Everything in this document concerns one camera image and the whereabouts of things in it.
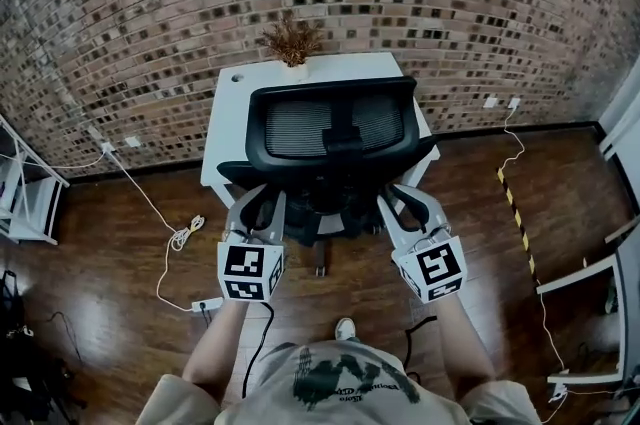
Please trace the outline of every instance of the shirt sleeve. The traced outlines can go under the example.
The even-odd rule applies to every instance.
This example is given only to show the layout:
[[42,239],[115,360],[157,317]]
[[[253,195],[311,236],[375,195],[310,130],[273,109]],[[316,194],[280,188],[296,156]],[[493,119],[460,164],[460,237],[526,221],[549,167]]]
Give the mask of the shirt sleeve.
[[220,406],[202,388],[175,375],[163,375],[136,425],[209,425]]
[[473,388],[460,402],[472,422],[540,425],[526,388],[511,381],[492,381]]

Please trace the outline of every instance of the yellow and black striped tape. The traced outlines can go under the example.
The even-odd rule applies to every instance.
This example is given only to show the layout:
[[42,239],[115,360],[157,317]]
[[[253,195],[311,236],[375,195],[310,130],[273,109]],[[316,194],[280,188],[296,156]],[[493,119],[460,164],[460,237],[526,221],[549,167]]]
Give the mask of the yellow and black striped tape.
[[513,199],[513,194],[511,193],[511,189],[509,189],[509,184],[504,177],[504,173],[502,169],[497,169],[498,179],[500,183],[502,183],[502,188],[507,194],[507,200],[511,205],[511,210],[513,211],[513,216],[516,219],[516,224],[518,228],[520,228],[520,235],[522,236],[522,245],[524,245],[524,252],[527,253],[527,257],[529,259],[529,270],[531,271],[531,277],[533,278],[533,283],[538,286],[540,283],[538,282],[538,275],[536,274],[536,263],[533,260],[533,255],[531,254],[531,249],[529,247],[529,237],[527,237],[527,232],[524,229],[524,224],[522,224],[522,217],[520,216],[520,212],[518,211],[518,207],[516,206],[516,200]]

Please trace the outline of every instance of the white cube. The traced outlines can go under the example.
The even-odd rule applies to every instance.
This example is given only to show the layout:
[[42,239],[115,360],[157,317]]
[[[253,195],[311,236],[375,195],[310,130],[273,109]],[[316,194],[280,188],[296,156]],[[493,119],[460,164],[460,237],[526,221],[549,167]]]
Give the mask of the white cube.
[[459,237],[408,254],[394,251],[400,275],[424,303],[455,293],[467,281],[467,264]]
[[218,280],[225,299],[268,302],[283,272],[283,246],[218,242]]

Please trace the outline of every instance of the forearm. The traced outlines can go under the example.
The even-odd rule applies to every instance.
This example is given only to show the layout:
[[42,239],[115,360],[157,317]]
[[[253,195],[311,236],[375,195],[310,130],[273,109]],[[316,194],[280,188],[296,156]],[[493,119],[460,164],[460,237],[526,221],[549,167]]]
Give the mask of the forearm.
[[218,403],[222,402],[233,373],[248,307],[246,302],[224,302],[182,374],[183,379],[202,387]]
[[444,366],[458,399],[495,379],[493,364],[457,295],[435,303]]

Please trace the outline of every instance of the potted plant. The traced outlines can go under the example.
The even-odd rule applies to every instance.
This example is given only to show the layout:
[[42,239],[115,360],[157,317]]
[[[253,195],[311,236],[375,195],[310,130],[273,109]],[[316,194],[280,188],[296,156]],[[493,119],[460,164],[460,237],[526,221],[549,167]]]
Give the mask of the potted plant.
[[293,12],[284,11],[273,24],[273,31],[263,31],[258,44],[266,46],[276,59],[282,61],[283,71],[296,82],[309,77],[307,58],[320,49],[320,25],[295,21]]

